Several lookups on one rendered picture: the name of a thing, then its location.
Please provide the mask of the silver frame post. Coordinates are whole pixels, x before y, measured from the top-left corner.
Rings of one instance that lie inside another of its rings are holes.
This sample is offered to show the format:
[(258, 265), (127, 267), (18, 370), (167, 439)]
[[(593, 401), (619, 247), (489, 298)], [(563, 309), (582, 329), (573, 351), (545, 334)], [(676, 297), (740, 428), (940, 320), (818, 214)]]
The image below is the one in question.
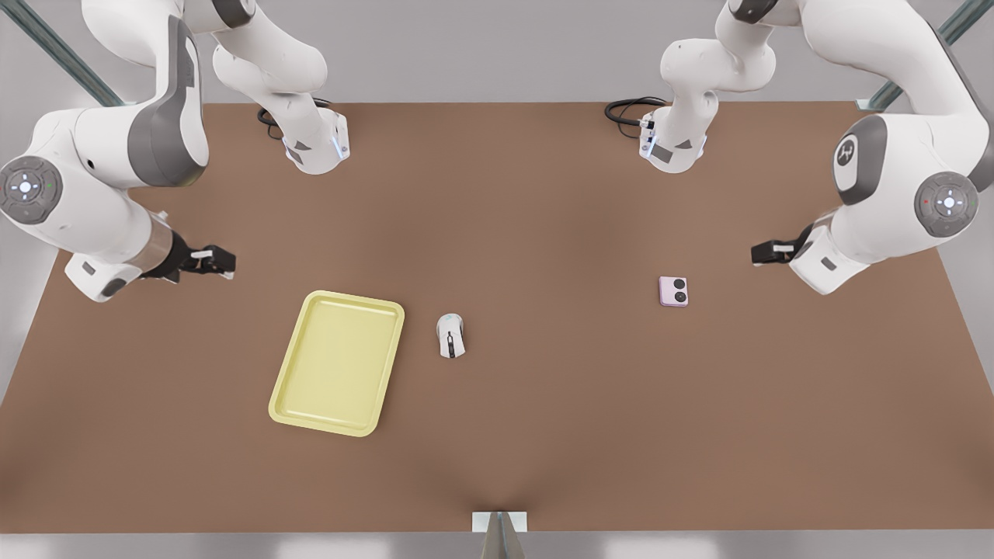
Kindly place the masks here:
[(473, 512), (472, 531), (484, 534), (481, 559), (526, 559), (519, 539), (528, 531), (526, 512)]
[(918, 114), (976, 110), (980, 96), (952, 46), (985, 17), (994, 17), (994, 0), (956, 0), (955, 10), (937, 27), (910, 9), (899, 10), (894, 25), (872, 38), (883, 54), (858, 63), (887, 79), (870, 98), (856, 101), (858, 109), (883, 113), (904, 95)]
[(104, 107), (125, 102), (96, 74), (25, 0), (0, 0), (3, 11), (54, 63)]

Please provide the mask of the white computer mouse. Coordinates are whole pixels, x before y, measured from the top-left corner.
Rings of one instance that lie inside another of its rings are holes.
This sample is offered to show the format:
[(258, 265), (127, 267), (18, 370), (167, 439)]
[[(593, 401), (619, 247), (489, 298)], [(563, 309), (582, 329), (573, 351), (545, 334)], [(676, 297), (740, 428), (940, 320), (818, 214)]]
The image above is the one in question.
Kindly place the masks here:
[(459, 314), (445, 314), (438, 318), (436, 335), (440, 344), (440, 355), (454, 359), (465, 354), (463, 339), (463, 318)]

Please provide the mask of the yellow rectangular tray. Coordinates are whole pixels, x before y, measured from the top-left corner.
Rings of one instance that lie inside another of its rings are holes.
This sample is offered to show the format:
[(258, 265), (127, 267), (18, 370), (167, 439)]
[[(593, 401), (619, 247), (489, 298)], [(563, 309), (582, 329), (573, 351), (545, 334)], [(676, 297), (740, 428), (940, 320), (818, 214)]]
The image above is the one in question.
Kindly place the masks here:
[(317, 290), (303, 301), (269, 400), (274, 422), (362, 438), (382, 413), (405, 311)]

